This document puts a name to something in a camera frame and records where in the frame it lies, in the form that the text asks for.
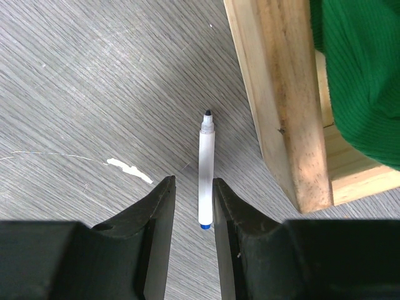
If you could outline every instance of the screw hole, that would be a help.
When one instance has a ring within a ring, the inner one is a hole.
[[[93,227],[93,230],[96,230],[96,231],[105,231],[105,230],[110,230],[110,229],[112,229],[112,228],[114,228],[113,225],[106,224],[106,223],[100,223],[100,224],[97,224],[96,226],[94,226],[94,227]]]

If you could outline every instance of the green towel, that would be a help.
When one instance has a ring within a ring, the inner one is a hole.
[[[310,0],[334,121],[366,156],[400,170],[400,0]]]

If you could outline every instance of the blue end cap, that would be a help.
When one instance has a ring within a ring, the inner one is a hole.
[[[201,227],[201,229],[207,230],[207,229],[210,229],[211,224],[210,225],[202,225],[202,224],[200,224],[200,227]]]

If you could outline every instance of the wooden frame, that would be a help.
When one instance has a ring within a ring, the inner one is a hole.
[[[308,0],[224,0],[264,161],[309,213],[395,188],[400,172],[351,147],[333,124]]]

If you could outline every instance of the pen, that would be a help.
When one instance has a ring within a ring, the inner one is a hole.
[[[199,223],[203,229],[209,229],[213,223],[214,143],[213,115],[208,109],[199,138]]]

